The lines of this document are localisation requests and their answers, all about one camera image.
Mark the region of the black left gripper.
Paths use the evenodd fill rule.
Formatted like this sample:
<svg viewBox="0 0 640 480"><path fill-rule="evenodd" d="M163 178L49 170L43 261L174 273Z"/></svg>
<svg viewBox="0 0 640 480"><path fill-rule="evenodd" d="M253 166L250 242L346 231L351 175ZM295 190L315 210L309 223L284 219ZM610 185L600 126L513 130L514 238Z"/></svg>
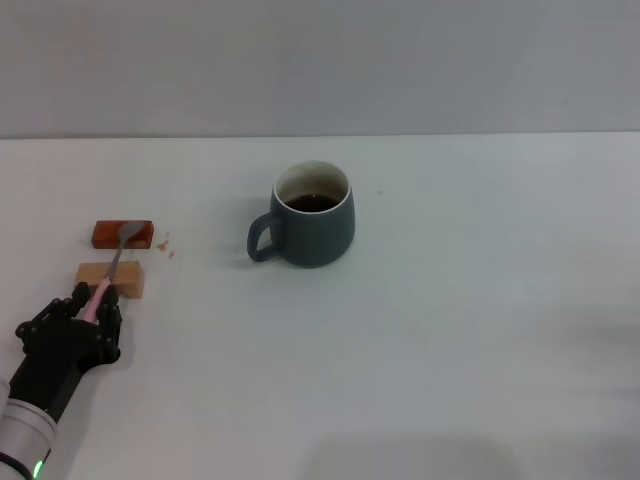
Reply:
<svg viewBox="0 0 640 480"><path fill-rule="evenodd" d="M91 369L120 357L122 316L119 295L108 287L97 310L98 324L73 319L90 299L86 282L70 297L54 298L15 335L23 342L24 359L10 380L9 397L62 417L82 377Z"/></svg>

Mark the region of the pink handled metal spoon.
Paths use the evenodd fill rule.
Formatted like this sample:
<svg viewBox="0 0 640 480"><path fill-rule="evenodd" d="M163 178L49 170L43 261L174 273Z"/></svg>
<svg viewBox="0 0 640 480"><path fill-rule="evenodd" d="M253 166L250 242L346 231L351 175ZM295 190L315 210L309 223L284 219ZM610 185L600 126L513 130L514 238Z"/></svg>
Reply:
<svg viewBox="0 0 640 480"><path fill-rule="evenodd" d="M83 320L89 323L96 324L97 323L97 310L101 303L102 297L106 292L107 288L112 283L112 278L116 273L118 262L120 260L121 254L126 246L127 242L135 235L137 235L143 228L143 223L141 221L127 222L122 225L118 230L118 240L119 245L118 249L107 269L104 278L98 284L93 297L89 302L89 306L85 311L85 315Z"/></svg>

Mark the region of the grey ceramic cup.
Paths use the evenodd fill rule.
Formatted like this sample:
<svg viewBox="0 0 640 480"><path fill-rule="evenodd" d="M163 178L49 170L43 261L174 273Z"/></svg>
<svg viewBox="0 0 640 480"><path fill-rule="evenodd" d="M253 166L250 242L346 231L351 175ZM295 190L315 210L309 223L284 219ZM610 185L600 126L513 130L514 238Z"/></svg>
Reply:
<svg viewBox="0 0 640 480"><path fill-rule="evenodd" d="M280 257L319 268L341 258L354 234L354 195L346 174L331 163L308 161L276 180L270 209L249 227L246 247L256 263Z"/></svg>

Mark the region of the reddish brown wooden block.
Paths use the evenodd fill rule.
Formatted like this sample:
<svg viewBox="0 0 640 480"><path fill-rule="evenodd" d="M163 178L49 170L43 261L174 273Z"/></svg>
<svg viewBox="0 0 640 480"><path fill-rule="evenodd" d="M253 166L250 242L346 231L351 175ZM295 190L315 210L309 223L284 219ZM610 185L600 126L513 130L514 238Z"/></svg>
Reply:
<svg viewBox="0 0 640 480"><path fill-rule="evenodd" d="M118 232L126 224L135 224L135 220L98 220L91 237L91 244L97 250L115 250L119 246ZM154 235L154 225L150 220L141 220L141 229L126 243L125 249L149 249Z"/></svg>

